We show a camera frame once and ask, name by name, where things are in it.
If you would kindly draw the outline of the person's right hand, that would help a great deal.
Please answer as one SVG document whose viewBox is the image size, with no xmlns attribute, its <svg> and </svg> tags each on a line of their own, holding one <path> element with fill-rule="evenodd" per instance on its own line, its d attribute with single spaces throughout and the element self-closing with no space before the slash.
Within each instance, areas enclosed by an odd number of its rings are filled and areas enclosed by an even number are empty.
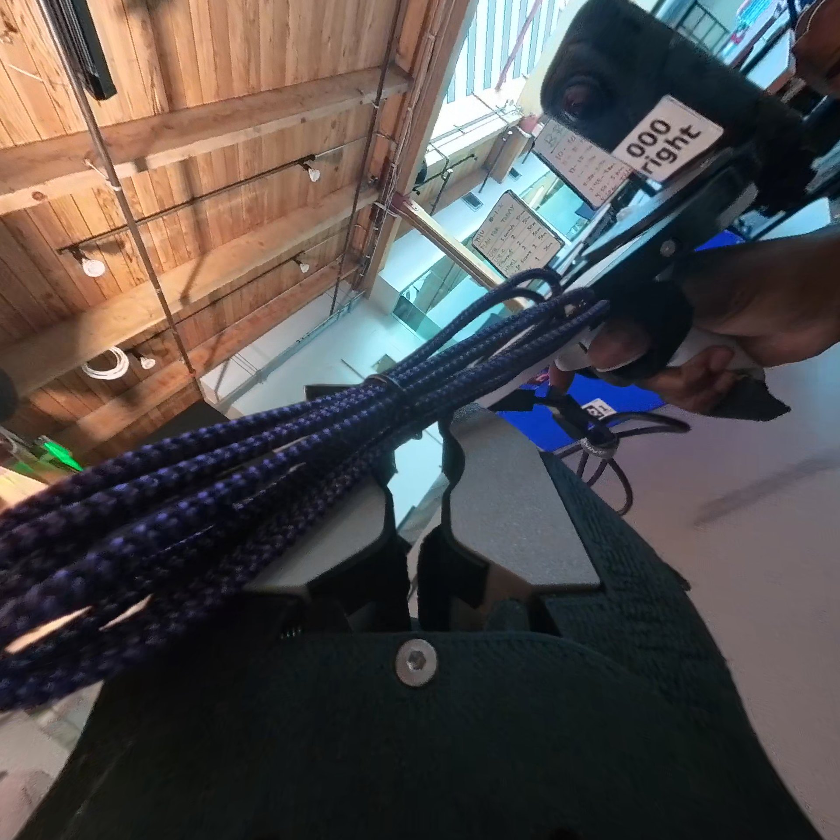
<svg viewBox="0 0 840 840">
<path fill-rule="evenodd" d="M 694 325 L 733 337 L 757 365 L 772 368 L 814 358 L 839 341 L 839 226 L 729 248 L 707 249 L 675 266 Z M 609 380 L 650 347 L 644 327 L 610 318 L 590 345 L 596 374 Z M 717 345 L 639 387 L 667 404 L 714 416 L 739 381 L 732 349 Z"/>
</svg>

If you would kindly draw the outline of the small handwritten whiteboard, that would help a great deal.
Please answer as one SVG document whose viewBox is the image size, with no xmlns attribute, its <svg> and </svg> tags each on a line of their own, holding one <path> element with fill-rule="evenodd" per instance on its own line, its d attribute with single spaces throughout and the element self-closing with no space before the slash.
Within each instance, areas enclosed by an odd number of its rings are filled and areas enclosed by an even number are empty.
<svg viewBox="0 0 840 840">
<path fill-rule="evenodd" d="M 549 266 L 571 245 L 511 190 L 499 197 L 470 243 L 506 279 Z"/>
</svg>

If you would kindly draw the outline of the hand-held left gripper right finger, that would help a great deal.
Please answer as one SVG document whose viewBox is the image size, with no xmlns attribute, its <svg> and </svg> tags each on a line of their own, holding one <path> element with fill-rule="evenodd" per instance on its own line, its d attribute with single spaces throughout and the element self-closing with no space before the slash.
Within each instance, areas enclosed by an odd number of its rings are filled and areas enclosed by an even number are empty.
<svg viewBox="0 0 840 840">
<path fill-rule="evenodd" d="M 474 403 L 443 435 L 447 487 L 421 548 L 420 606 L 599 593 L 601 576 L 538 447 Z"/>
</svg>

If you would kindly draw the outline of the large handwritten whiteboard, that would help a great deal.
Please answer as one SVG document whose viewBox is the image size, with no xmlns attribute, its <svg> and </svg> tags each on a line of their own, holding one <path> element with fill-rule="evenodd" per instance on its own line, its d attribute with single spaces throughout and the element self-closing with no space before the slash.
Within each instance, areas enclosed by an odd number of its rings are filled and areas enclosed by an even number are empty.
<svg viewBox="0 0 840 840">
<path fill-rule="evenodd" d="M 593 209 L 609 203 L 634 172 L 555 119 L 542 126 L 532 151 Z"/>
</svg>

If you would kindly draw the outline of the black ceiling fixture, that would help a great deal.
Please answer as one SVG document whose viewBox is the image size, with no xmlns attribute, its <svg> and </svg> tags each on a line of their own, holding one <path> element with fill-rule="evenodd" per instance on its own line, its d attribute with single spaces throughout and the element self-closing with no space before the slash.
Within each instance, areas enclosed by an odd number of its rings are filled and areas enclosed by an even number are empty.
<svg viewBox="0 0 840 840">
<path fill-rule="evenodd" d="M 59 47 L 75 77 L 95 101 L 117 95 L 88 1 L 44 1 L 45 17 L 54 25 Z"/>
</svg>

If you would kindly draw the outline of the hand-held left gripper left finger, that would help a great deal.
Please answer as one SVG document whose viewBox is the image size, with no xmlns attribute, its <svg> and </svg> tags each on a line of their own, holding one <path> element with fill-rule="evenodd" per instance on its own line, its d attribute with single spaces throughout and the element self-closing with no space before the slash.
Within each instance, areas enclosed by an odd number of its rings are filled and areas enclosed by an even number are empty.
<svg viewBox="0 0 840 840">
<path fill-rule="evenodd" d="M 389 498 L 377 478 L 364 478 L 323 520 L 259 572 L 249 592 L 312 597 L 321 578 L 374 547 L 385 530 Z"/>
</svg>

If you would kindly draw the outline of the metal ceiling pole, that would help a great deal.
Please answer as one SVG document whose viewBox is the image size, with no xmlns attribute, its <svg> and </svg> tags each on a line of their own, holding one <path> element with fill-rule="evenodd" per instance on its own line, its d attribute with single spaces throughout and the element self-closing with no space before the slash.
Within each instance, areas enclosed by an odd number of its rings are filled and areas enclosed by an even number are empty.
<svg viewBox="0 0 840 840">
<path fill-rule="evenodd" d="M 154 269 L 150 254 L 140 233 L 139 226 L 133 216 L 130 203 L 123 189 L 123 184 L 121 183 L 118 173 L 114 167 L 109 148 L 102 136 L 96 117 L 91 110 L 88 95 L 82 86 L 78 74 L 71 64 L 70 53 L 60 39 L 60 31 L 58 27 L 60 18 L 50 9 L 47 1 L 37 1 L 37 5 L 43 19 L 45 20 L 49 35 L 55 45 L 56 53 L 69 81 L 70 89 L 77 101 L 78 110 L 87 125 L 87 131 L 91 137 L 94 150 L 96 151 L 101 163 L 100 167 L 97 167 L 95 164 L 89 164 L 89 167 L 96 170 L 96 172 L 101 173 L 102 178 L 110 185 L 115 200 L 117 201 L 119 209 L 122 213 L 124 223 L 126 224 L 129 235 L 133 241 L 134 249 L 140 258 L 148 281 L 151 283 L 154 294 L 161 306 L 166 325 L 172 332 L 176 347 L 186 368 L 186 372 L 189 374 L 197 392 L 200 393 L 201 388 L 198 375 L 190 359 L 189 353 L 186 350 L 179 329 L 175 324 L 172 310 L 168 300 L 166 299 L 160 279 Z"/>
</svg>

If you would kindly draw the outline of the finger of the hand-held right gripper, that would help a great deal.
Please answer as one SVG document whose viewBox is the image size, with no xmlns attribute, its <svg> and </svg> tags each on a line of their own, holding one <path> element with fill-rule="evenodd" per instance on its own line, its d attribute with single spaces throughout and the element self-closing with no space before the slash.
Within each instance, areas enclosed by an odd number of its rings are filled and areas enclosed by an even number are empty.
<svg viewBox="0 0 840 840">
<path fill-rule="evenodd" d="M 592 290 L 596 295 L 612 296 L 619 289 L 641 286 L 661 272 L 663 240 L 634 239 L 616 251 L 585 267 L 563 286 L 564 292 Z"/>
</svg>

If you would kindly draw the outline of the green lit device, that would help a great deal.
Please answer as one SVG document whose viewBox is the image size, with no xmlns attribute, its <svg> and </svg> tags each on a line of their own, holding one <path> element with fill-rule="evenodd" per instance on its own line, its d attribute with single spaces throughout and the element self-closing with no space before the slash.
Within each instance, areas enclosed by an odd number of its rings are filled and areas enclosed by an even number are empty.
<svg viewBox="0 0 840 840">
<path fill-rule="evenodd" d="M 83 470 L 73 454 L 47 436 L 20 437 L 1 426 L 1 467 L 7 473 L 51 486 Z"/>
</svg>

